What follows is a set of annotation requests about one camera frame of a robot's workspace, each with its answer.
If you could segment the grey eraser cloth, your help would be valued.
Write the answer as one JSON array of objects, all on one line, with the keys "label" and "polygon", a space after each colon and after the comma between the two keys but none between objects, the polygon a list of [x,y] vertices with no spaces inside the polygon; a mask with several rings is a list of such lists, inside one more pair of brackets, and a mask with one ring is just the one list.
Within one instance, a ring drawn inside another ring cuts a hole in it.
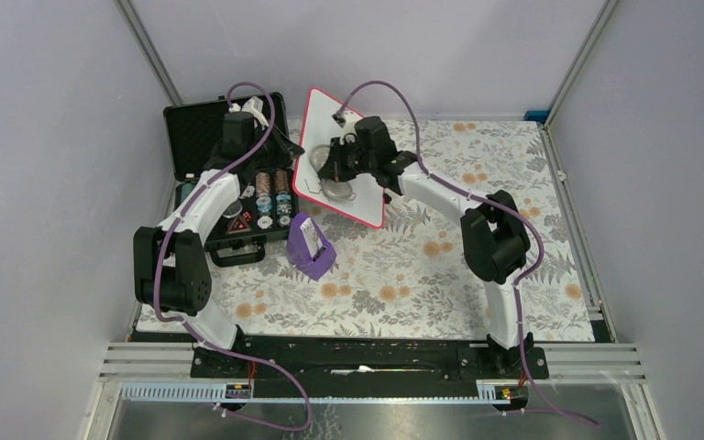
[{"label": "grey eraser cloth", "polygon": [[[330,149],[329,145],[319,145],[311,151],[309,160],[316,173],[319,173],[320,169],[327,163]],[[318,177],[318,179],[320,188],[328,199],[348,202],[356,198],[356,193],[348,182],[337,182],[321,177]]]}]

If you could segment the pink framed whiteboard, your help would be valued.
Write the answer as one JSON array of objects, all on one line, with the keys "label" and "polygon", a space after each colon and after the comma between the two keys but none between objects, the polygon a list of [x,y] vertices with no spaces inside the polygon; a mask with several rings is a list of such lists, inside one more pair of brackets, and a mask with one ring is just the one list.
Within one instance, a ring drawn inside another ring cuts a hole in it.
[{"label": "pink framed whiteboard", "polygon": [[342,102],[319,88],[312,88],[307,95],[303,112],[299,145],[304,153],[295,161],[292,178],[293,191],[303,199],[345,215],[366,226],[381,228],[384,223],[383,189],[374,178],[362,174],[348,183],[351,197],[336,200],[323,190],[321,179],[314,170],[311,157],[317,147],[328,145],[332,138],[341,139],[354,132],[354,124],[363,117],[354,109],[343,113],[345,123],[340,126],[333,114]]}]

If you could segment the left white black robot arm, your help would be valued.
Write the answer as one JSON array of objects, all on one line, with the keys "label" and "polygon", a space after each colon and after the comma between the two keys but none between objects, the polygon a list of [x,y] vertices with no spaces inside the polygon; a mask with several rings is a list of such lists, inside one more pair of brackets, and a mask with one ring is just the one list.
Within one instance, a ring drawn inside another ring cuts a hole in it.
[{"label": "left white black robot arm", "polygon": [[210,305],[214,286],[207,243],[221,235],[225,212],[240,200],[257,174],[287,167],[302,149],[277,128],[273,112],[232,107],[208,160],[192,179],[183,202],[155,226],[133,238],[136,300],[152,307],[163,323],[179,323],[202,347],[215,349],[213,365],[227,377],[247,367],[248,353],[236,342],[240,328]]}]

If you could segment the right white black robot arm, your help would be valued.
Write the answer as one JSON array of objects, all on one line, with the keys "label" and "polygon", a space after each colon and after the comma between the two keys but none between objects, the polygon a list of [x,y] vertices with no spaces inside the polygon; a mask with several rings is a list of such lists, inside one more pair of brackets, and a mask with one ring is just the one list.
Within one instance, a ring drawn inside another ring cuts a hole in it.
[{"label": "right white black robot arm", "polygon": [[351,183],[363,175],[399,196],[435,209],[460,227],[467,267],[484,284],[491,310],[489,365],[510,378],[520,371],[533,348],[523,321],[523,304],[515,287],[525,272],[531,248],[528,226],[513,197],[505,191],[481,197],[430,172],[420,151],[397,148],[377,116],[346,122],[345,132],[312,149],[312,171],[338,201],[355,198]]}]

